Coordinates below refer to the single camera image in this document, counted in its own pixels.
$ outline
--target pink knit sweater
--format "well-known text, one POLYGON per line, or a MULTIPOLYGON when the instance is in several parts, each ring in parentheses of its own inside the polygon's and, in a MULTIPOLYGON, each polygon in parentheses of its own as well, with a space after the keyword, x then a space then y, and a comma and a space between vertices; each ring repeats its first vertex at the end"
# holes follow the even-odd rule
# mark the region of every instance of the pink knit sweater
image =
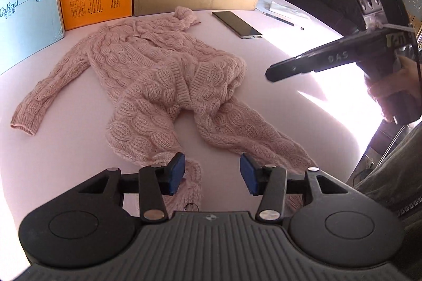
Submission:
MULTIPOLYGON (((178 7, 174 15, 128 18, 104 27, 74 46, 36 85, 18 105, 11 127, 34 135, 58 92, 91 66, 115 104, 108 144, 141 167, 167 164, 183 151, 173 126, 182 109, 194 112, 201 136, 213 146, 296 173, 314 165, 302 147, 233 97, 245 62, 183 32, 197 23, 191 10, 178 7)), ((177 195, 165 197, 168 211, 190 202, 200 206, 200 184, 199 164, 187 159, 177 195)))

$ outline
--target person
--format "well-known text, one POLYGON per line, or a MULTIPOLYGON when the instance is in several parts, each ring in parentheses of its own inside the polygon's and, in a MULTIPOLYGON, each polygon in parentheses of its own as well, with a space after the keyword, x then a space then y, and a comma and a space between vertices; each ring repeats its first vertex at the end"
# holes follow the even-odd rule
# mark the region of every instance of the person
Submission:
MULTIPOLYGON (((381 106, 385 120, 393 113, 386 97, 406 91, 421 105, 421 90, 416 62, 399 57, 402 68, 383 79, 367 81, 368 93, 381 106)), ((385 160, 362 182, 359 192, 397 214, 405 238, 393 264, 413 280, 422 278, 422 123, 419 123, 385 160)))

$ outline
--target metal screw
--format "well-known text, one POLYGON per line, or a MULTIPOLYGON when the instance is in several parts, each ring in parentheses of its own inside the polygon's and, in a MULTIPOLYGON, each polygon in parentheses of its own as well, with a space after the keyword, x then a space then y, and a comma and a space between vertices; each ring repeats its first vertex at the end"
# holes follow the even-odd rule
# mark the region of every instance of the metal screw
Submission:
POLYGON ((164 212, 161 210, 148 210, 143 213, 145 219, 160 220, 164 218, 164 212))
POLYGON ((208 214, 207 216, 205 216, 205 219, 209 221, 213 221, 217 219, 217 216, 214 214, 208 214))
POLYGON ((280 218, 280 213, 274 210, 264 210, 260 212, 260 218, 264 220, 277 220, 280 218))

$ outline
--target person's arm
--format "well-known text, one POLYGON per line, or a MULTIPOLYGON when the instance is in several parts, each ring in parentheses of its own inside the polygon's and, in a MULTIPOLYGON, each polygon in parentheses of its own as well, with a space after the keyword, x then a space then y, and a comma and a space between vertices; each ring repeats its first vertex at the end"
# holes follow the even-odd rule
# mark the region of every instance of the person's arm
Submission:
POLYGON ((381 106, 385 120, 388 122, 393 121, 394 113, 391 113, 385 99, 391 94, 406 91, 421 105, 421 90, 416 62, 403 56, 399 56, 399 59, 402 68, 398 72, 389 74, 373 84, 370 80, 367 80, 368 93, 381 106))

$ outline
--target sleeve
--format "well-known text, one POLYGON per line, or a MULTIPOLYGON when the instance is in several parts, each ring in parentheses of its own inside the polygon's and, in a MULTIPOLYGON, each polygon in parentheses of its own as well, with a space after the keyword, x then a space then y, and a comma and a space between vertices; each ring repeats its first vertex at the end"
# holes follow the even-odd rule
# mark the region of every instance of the sleeve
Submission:
POLYGON ((60 90, 89 67, 87 41, 74 46, 57 63, 50 75, 40 81, 18 105, 10 126, 31 136, 38 131, 48 107, 60 90))
MULTIPOLYGON (((202 74, 201 87, 196 87, 195 82, 191 87, 199 133, 217 148, 248 153, 261 165, 277 164, 291 173, 303 174, 308 167, 315 166, 307 152, 233 96, 245 70, 243 60, 229 55, 201 64, 197 72, 202 74)), ((300 197, 289 196, 288 204, 293 211, 298 209, 300 197)))

